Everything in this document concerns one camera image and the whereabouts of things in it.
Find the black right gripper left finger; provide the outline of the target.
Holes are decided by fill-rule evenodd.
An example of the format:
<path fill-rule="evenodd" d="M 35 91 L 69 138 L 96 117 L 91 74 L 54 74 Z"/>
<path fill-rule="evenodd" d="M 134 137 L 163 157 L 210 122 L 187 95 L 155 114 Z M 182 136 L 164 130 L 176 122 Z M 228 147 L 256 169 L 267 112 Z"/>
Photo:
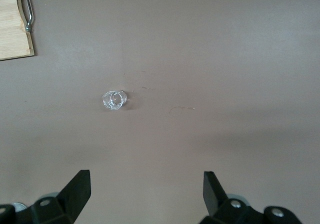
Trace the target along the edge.
<path fill-rule="evenodd" d="M 2 224 L 73 224 L 91 196 L 89 170 L 80 170 L 55 197 L 37 200 L 16 212 L 12 204 L 0 206 Z"/>

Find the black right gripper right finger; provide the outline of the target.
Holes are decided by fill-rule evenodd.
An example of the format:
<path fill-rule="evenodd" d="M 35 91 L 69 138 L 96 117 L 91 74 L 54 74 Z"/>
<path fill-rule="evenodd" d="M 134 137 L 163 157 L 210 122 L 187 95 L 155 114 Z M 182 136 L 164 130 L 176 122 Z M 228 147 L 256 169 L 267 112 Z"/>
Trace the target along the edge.
<path fill-rule="evenodd" d="M 260 213 L 238 198 L 229 198 L 214 172 L 203 174 L 203 199 L 208 211 L 202 224 L 299 224 L 290 210 L 269 206 Z"/>

